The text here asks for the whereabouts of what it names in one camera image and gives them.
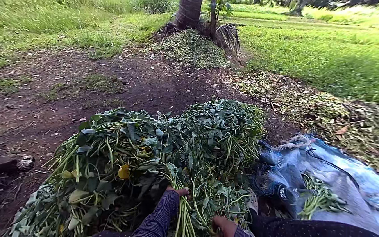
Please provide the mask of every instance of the dirt path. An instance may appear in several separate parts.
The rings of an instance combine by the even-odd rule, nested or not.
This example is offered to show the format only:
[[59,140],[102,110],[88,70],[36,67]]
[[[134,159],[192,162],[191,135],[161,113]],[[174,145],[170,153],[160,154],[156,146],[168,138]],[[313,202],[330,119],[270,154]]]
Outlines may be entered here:
[[[237,99],[261,105],[237,94],[222,83],[224,69],[197,70],[176,65],[154,55],[124,52],[107,60],[88,60],[76,49],[25,53],[17,66],[0,70],[0,78],[28,77],[17,93],[0,92],[0,157],[31,155],[34,167],[27,172],[0,166],[0,233],[30,193],[45,180],[41,167],[57,145],[77,132],[85,118],[118,106],[130,110],[182,113],[189,105],[212,98]],[[122,93],[109,94],[82,89],[89,75],[120,82]],[[267,110],[268,140],[276,144],[299,130]]]

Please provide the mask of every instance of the dark blue sleeve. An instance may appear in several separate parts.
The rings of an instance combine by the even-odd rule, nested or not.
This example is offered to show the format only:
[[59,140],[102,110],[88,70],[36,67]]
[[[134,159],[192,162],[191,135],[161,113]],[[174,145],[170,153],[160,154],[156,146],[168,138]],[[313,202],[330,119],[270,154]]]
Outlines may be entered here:
[[140,227],[134,231],[134,237],[166,237],[171,218],[179,207],[179,195],[176,191],[166,190],[152,214],[148,215]]
[[250,237],[249,234],[245,233],[243,229],[239,226],[236,228],[235,235],[233,237]]

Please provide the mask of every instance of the human hand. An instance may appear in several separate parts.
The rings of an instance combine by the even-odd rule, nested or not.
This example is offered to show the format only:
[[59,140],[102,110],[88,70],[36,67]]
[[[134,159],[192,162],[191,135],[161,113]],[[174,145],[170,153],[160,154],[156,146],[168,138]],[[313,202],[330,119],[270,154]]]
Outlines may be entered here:
[[222,231],[223,237],[234,237],[236,229],[238,228],[234,222],[216,215],[213,217],[213,231],[217,232],[217,228],[219,227]]
[[169,186],[166,188],[166,190],[173,190],[173,191],[175,191],[180,197],[182,197],[182,196],[184,196],[184,195],[189,196],[189,194],[190,194],[190,192],[188,191],[189,188],[187,188],[187,187],[185,187],[185,188],[183,188],[183,189],[178,189],[178,190],[176,190],[176,189],[172,188],[172,187],[169,185]]

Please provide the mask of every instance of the tarpaulin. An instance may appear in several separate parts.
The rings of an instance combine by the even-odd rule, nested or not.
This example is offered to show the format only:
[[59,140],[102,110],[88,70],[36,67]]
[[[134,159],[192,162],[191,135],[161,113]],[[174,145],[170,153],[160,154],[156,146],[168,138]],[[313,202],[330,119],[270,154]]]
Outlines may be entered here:
[[348,212],[316,211],[312,220],[337,221],[379,234],[379,175],[372,168],[312,135],[299,135],[272,148],[262,142],[251,186],[257,195],[280,199],[292,218],[299,218],[307,197],[301,173],[322,180],[347,202]]

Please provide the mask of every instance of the tree trunk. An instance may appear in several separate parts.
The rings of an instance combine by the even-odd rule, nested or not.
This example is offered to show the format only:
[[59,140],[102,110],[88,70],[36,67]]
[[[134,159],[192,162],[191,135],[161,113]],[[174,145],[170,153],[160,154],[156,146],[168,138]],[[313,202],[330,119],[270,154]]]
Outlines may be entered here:
[[210,3],[210,38],[216,39],[216,0],[211,0]]
[[195,28],[200,19],[203,0],[179,0],[179,9],[173,23],[178,29]]
[[302,16],[302,10],[307,4],[307,0],[299,0],[295,6],[295,8],[289,12],[290,16]]

